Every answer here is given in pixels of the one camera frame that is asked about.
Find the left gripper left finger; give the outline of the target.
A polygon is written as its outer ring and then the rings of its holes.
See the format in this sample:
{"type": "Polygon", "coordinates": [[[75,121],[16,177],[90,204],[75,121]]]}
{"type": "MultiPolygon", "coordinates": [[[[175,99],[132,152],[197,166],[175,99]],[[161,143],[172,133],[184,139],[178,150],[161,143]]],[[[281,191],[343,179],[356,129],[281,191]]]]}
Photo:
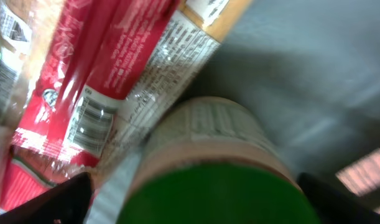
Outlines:
{"type": "Polygon", "coordinates": [[[92,196],[91,175],[82,172],[0,215],[0,224],[83,223],[92,196]]]}

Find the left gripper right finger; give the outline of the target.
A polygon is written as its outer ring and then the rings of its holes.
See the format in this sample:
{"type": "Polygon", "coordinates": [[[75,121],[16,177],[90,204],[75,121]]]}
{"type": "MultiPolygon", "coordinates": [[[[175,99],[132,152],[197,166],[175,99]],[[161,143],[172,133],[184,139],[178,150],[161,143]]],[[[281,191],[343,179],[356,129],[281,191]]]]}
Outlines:
{"type": "Polygon", "coordinates": [[[380,224],[380,214],[311,174],[301,173],[297,183],[323,223],[380,224]]]}

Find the green lid jar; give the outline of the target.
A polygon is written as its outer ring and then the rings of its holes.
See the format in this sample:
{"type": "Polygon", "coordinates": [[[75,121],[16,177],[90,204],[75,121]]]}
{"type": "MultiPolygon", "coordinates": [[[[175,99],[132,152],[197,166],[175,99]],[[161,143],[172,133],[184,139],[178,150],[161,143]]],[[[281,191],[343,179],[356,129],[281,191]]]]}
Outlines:
{"type": "Polygon", "coordinates": [[[318,223],[255,117],[188,100],[151,132],[118,223],[318,223]]]}

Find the red and tan cracker package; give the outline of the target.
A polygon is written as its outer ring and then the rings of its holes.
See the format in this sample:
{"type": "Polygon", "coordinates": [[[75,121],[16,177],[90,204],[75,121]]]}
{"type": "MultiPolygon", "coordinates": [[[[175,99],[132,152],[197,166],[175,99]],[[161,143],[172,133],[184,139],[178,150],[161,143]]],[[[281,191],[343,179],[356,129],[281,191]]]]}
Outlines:
{"type": "Polygon", "coordinates": [[[11,142],[0,209],[82,172],[101,187],[215,53],[248,1],[67,9],[11,142]]]}

